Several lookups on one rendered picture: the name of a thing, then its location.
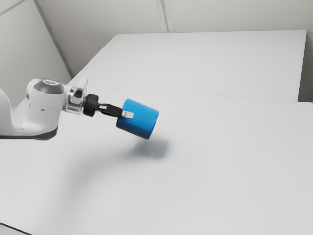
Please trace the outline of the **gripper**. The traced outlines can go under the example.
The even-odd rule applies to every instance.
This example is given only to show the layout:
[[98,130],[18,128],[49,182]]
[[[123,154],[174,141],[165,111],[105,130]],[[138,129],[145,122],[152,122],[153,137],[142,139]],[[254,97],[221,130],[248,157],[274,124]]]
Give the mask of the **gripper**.
[[83,114],[86,116],[94,116],[96,111],[101,112],[102,114],[117,117],[117,118],[128,118],[132,119],[134,114],[129,111],[125,111],[122,108],[111,104],[99,104],[99,96],[94,94],[88,94],[85,97],[84,106],[83,106]]

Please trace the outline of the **blue mug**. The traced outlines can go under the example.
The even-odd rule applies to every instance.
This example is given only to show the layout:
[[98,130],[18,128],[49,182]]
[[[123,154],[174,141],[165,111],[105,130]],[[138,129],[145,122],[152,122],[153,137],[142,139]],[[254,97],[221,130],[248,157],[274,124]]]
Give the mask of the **blue mug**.
[[122,109],[133,113],[133,117],[119,117],[116,127],[144,139],[149,139],[157,122],[159,111],[131,99],[126,99]]

